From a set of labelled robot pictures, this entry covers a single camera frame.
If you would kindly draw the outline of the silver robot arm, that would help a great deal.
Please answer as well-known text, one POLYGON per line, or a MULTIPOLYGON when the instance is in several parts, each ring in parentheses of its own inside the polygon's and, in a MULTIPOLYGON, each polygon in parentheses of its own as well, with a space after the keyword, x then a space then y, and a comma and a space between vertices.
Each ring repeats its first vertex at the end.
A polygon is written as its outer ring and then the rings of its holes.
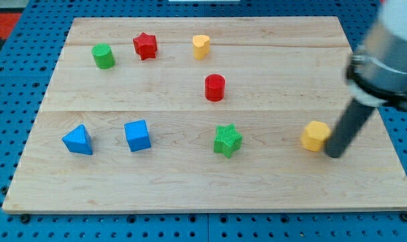
POLYGON ((352 53, 347 85, 363 106, 407 112, 407 0, 385 1, 352 53))

